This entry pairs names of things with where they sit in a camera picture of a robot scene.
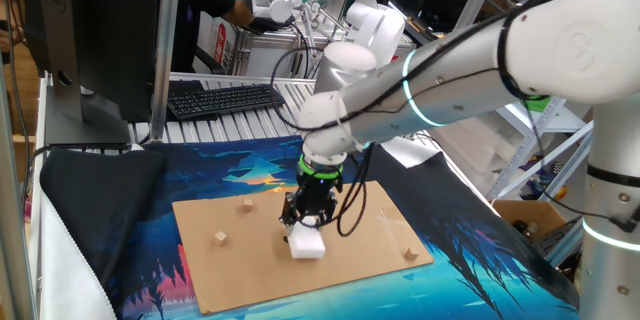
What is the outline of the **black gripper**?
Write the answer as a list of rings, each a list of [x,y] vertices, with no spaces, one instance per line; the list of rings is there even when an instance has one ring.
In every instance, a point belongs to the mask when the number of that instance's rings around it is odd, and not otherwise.
[[[342,191],[342,176],[336,173],[331,179],[327,179],[326,175],[323,178],[318,178],[303,173],[297,176],[297,184],[296,193],[287,192],[285,194],[285,201],[279,217],[286,232],[290,233],[293,230],[299,221],[299,214],[301,216],[318,216],[316,221],[318,228],[331,223],[338,204],[333,189],[337,188],[338,192]]]

